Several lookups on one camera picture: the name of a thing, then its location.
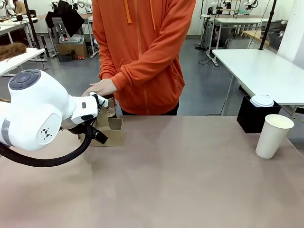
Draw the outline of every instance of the gray band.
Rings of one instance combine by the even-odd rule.
[[[9,128],[10,128],[10,121],[5,119],[3,121],[3,124],[2,124],[2,127],[1,127],[2,138],[4,139],[6,144],[8,144],[10,146],[13,146],[13,144],[10,141],[10,137],[9,137]]]

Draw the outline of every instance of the white paper cup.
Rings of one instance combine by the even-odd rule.
[[[265,117],[264,127],[257,143],[256,154],[261,158],[272,158],[294,122],[285,116],[271,114]]]

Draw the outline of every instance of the stack of lids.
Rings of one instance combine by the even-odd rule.
[[[255,95],[250,99],[250,102],[255,107],[272,107],[275,104],[268,95]]]

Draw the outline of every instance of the orange hoodie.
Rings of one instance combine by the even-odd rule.
[[[196,0],[93,0],[99,78],[111,78],[121,108],[164,114],[185,86],[179,51]]]

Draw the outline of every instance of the hoodie drawstring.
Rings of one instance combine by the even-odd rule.
[[[128,6],[128,1],[124,0],[124,8],[125,8],[125,13],[127,14],[127,19],[128,19],[128,24],[131,24],[131,17],[130,17],[130,12],[129,12],[129,6]]]
[[[154,30],[156,30],[155,21],[154,21],[154,15],[153,15],[152,0],[150,0],[150,8],[151,8],[151,15],[152,15],[152,21],[153,21]]]

